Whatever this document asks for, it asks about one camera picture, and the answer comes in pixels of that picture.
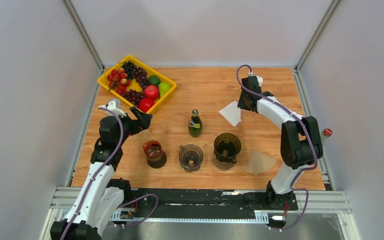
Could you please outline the white paper coffee filter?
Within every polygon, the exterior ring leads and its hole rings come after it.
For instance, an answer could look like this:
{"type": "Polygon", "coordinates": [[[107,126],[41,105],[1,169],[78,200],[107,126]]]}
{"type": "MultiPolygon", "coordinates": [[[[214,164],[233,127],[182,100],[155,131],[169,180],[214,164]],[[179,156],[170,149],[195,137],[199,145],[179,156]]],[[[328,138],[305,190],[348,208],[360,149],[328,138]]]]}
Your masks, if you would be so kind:
{"type": "Polygon", "coordinates": [[[233,127],[236,127],[241,121],[241,109],[235,100],[221,109],[219,112],[233,127]]]}

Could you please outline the dark olive coffee dripper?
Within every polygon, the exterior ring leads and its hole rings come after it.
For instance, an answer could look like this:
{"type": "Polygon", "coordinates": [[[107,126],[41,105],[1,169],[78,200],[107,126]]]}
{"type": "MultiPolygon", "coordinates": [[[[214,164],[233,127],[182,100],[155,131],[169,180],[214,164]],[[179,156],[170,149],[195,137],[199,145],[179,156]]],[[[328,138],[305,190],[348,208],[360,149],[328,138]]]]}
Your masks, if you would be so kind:
{"type": "Polygon", "coordinates": [[[228,132],[222,133],[215,138],[213,146],[213,153],[218,162],[233,165],[237,163],[237,155],[242,149],[242,144],[236,135],[228,132]]]}

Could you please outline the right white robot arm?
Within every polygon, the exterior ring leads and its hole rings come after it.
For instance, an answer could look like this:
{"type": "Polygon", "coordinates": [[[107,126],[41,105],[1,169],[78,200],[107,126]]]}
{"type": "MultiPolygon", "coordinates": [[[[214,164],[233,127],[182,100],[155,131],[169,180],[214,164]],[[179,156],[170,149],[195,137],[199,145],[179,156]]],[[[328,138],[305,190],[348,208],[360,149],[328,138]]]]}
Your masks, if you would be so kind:
{"type": "Polygon", "coordinates": [[[305,171],[316,169],[323,156],[319,126],[315,117],[304,117],[280,103],[273,94],[263,92],[260,77],[250,75],[238,80],[241,87],[238,108],[258,113],[281,130],[282,165],[266,187],[265,202],[272,209],[291,199],[296,181],[305,171]]]}

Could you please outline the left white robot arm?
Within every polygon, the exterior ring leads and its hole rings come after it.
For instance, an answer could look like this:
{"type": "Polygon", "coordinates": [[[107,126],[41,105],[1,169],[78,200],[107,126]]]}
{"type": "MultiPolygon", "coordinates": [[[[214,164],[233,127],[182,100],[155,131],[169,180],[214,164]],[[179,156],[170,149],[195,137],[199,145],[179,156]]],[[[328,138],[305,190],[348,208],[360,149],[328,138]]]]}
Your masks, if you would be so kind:
{"type": "Polygon", "coordinates": [[[88,175],[64,219],[53,222],[53,240],[100,240],[114,211],[133,201],[129,181],[113,176],[123,156],[122,144],[128,137],[147,130],[153,116],[134,106],[130,108],[134,119],[109,104],[99,109],[108,115],[99,122],[99,138],[91,154],[88,175]]]}

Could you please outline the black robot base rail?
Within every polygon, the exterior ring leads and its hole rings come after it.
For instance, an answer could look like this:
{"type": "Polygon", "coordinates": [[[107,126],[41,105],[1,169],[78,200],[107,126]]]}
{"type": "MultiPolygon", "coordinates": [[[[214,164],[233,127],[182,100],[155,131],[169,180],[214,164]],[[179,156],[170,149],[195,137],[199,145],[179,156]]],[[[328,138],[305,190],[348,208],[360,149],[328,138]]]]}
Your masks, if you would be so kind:
{"type": "Polygon", "coordinates": [[[298,205],[293,192],[275,196],[265,190],[138,188],[128,191],[119,209],[117,223],[259,221],[279,228],[286,223],[288,211],[298,205]]]}

